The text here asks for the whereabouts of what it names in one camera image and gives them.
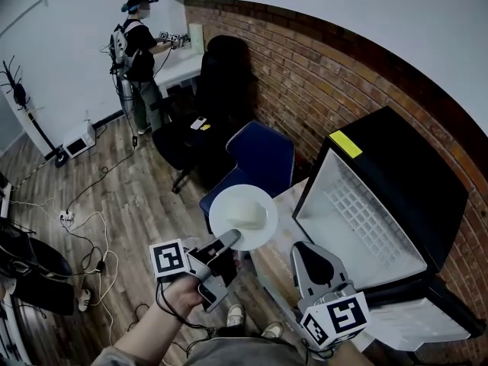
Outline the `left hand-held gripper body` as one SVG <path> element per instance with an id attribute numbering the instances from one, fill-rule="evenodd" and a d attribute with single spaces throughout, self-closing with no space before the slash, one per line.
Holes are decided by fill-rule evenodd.
<path id="1" fill-rule="evenodd" d="M 203 308 L 212 311 L 226 296 L 227 287 L 221 278 L 213 276 L 208 266 L 190 266 L 188 251 L 180 239 L 162 242 L 149 247 L 155 277 L 162 283 L 169 283 L 179 275 L 195 276 L 200 284 L 197 291 L 203 297 Z"/>

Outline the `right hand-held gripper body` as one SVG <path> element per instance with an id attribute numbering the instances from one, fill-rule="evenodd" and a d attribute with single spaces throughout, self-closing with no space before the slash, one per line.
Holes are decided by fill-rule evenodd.
<path id="1" fill-rule="evenodd" d="M 370 322 L 363 292 L 351 281 L 334 288 L 312 287 L 300 293 L 296 320 L 315 351 L 326 351 L 356 337 Z"/>

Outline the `white round plate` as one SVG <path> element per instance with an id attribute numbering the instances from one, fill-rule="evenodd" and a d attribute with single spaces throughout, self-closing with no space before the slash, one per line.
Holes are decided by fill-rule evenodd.
<path id="1" fill-rule="evenodd" d="M 257 199 L 261 201 L 268 211 L 268 222 L 263 229 L 260 230 L 242 230 L 241 238 L 232 246 L 232 249 L 237 251 L 250 251 L 257 249 L 274 235 L 278 226 L 278 209 L 271 196 L 254 185 L 234 185 L 221 191 L 213 200 L 210 206 L 209 221 L 210 228 L 215 236 L 221 236 L 231 229 L 231 227 L 224 218 L 225 203 L 231 197 L 246 197 Z"/>

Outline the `black mini fridge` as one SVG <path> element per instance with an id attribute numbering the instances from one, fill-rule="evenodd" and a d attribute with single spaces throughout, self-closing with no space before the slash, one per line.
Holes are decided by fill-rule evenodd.
<path id="1" fill-rule="evenodd" d="M 484 334 L 486 322 L 439 277 L 461 225 L 468 193 L 443 158 L 389 107 L 339 129 L 362 154 L 352 159 L 329 135 L 294 210 L 314 244 L 337 256 L 371 313 L 368 333 L 392 348 Z M 326 195 L 348 182 L 400 228 L 408 252 L 385 268 Z"/>

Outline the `person's right forearm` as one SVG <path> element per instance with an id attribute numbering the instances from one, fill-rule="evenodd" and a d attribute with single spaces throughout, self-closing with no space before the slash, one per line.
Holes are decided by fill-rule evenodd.
<path id="1" fill-rule="evenodd" d="M 350 341 L 341 344 L 329 359 L 329 366 L 374 366 Z"/>

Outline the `person's left forearm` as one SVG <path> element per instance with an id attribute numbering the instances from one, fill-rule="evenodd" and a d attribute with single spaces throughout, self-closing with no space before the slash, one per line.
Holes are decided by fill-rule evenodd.
<path id="1" fill-rule="evenodd" d="M 122 352 L 158 366 L 168 351 L 182 323 L 153 303 L 142 319 L 122 336 L 114 347 Z"/>

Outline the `person's left hand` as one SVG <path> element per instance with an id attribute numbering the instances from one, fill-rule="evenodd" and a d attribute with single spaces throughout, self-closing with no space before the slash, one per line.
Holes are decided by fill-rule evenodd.
<path id="1" fill-rule="evenodd" d="M 202 304 L 203 297 L 197 291 L 199 284 L 195 276 L 184 274 L 163 291 L 164 298 L 179 316 L 187 318 L 196 306 Z"/>

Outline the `person's left shoe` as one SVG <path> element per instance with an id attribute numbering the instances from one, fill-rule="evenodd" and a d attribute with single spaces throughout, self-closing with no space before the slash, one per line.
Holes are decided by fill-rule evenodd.
<path id="1" fill-rule="evenodd" d="M 227 313 L 226 327 L 242 326 L 246 320 L 245 308 L 241 304 L 233 304 Z"/>

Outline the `person's shoe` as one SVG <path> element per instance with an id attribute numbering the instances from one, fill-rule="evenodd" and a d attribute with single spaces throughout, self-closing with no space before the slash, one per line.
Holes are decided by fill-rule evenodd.
<path id="1" fill-rule="evenodd" d="M 245 308 L 241 304 L 233 304 L 227 313 L 226 327 L 242 326 L 246 320 Z"/>
<path id="2" fill-rule="evenodd" d="M 280 339 L 283 331 L 284 327 L 280 322 L 273 322 L 263 330 L 261 337 L 265 339 Z"/>

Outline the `person's right shoe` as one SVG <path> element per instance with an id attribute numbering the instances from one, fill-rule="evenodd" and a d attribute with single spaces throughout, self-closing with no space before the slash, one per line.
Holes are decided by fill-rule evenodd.
<path id="1" fill-rule="evenodd" d="M 261 337 L 265 339 L 280 339 L 283 331 L 284 327 L 280 322 L 273 322 L 263 330 Z"/>

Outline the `person's grey shirt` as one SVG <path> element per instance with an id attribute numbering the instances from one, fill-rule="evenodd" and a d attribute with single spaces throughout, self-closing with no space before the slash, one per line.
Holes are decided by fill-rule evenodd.
<path id="1" fill-rule="evenodd" d="M 108 347 L 91 366 L 153 364 L 115 347 Z M 253 337 L 219 337 L 196 345 L 182 366 L 303 366 L 303 359 L 293 347 L 281 342 Z"/>

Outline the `blue padded chair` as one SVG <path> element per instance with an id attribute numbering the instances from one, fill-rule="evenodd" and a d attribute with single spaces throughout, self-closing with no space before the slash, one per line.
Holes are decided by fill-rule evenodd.
<path id="1" fill-rule="evenodd" d="M 254 185 L 271 198 L 291 187 L 294 173 L 295 149 L 285 135 L 251 121 L 227 143 L 226 151 L 236 160 L 236 166 L 200 201 L 209 234 L 209 212 L 215 197 L 234 185 Z"/>

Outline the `yellow rectangular sticker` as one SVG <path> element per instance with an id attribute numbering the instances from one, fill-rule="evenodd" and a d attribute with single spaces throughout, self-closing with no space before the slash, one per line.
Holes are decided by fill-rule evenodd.
<path id="1" fill-rule="evenodd" d="M 362 150 L 341 130 L 331 133 L 329 138 L 352 159 L 362 154 Z"/>

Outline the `black office chair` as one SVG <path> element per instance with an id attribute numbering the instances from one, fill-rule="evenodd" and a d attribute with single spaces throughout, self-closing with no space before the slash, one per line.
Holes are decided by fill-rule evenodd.
<path id="1" fill-rule="evenodd" d="M 201 163 L 218 153 L 224 143 L 252 119 L 250 53 L 244 40 L 218 35 L 207 44 L 201 74 L 197 78 L 194 111 L 176 117 L 152 134 L 162 158 L 176 171 L 172 192 Z M 192 130 L 191 124 L 205 117 L 210 129 Z"/>

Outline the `white microwave oven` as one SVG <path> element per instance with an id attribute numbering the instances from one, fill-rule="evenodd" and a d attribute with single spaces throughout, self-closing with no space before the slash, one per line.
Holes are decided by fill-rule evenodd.
<path id="1" fill-rule="evenodd" d="M 75 158 L 96 144 L 96 133 L 90 120 L 85 120 L 66 133 L 63 149 L 70 158 Z"/>

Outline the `white desk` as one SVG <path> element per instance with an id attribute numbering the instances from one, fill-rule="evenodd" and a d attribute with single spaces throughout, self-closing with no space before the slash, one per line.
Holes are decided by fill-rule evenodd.
<path id="1" fill-rule="evenodd" d="M 196 78 L 201 74 L 203 56 L 203 54 L 198 54 L 192 49 L 185 48 L 169 52 L 167 59 L 154 78 L 163 98 L 169 96 L 169 88 L 186 82 L 191 84 L 193 94 L 196 93 Z"/>

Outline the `white upright board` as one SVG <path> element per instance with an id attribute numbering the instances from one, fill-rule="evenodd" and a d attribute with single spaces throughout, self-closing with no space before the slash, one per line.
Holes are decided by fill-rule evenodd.
<path id="1" fill-rule="evenodd" d="M 191 41 L 191 48 L 196 54 L 204 54 L 204 34 L 201 24 L 189 23 L 188 35 Z"/>

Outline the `black coat rack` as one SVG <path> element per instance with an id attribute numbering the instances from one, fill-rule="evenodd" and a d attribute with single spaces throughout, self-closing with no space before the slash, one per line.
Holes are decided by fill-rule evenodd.
<path id="1" fill-rule="evenodd" d="M 23 85 L 21 84 L 21 78 L 17 79 L 17 74 L 19 73 L 19 70 L 21 67 L 19 66 L 17 68 L 14 75 L 11 74 L 11 64 L 12 64 L 13 60 L 14 60 L 14 56 L 11 58 L 9 64 L 7 64 L 4 60 L 2 61 L 3 70 L 0 70 L 0 74 L 4 74 L 7 77 L 8 82 L 0 84 L 0 87 L 5 87 L 5 86 L 9 87 L 9 90 L 7 91 L 7 93 L 10 93 L 10 92 L 13 93 L 13 99 L 14 99 L 15 104 L 18 106 L 18 110 L 23 111 L 24 113 L 27 114 L 28 120 L 33 124 L 36 131 L 42 137 L 42 140 L 50 148 L 50 150 L 48 151 L 48 154 L 45 155 L 45 159 L 50 159 L 54 156 L 57 157 L 59 155 L 59 149 L 56 148 L 51 143 L 50 139 L 47 137 L 47 135 L 41 129 L 40 125 L 35 120 L 34 115 L 30 111 L 30 109 L 27 107 L 27 104 L 29 103 L 31 98 L 27 98 L 27 93 L 26 93 Z"/>

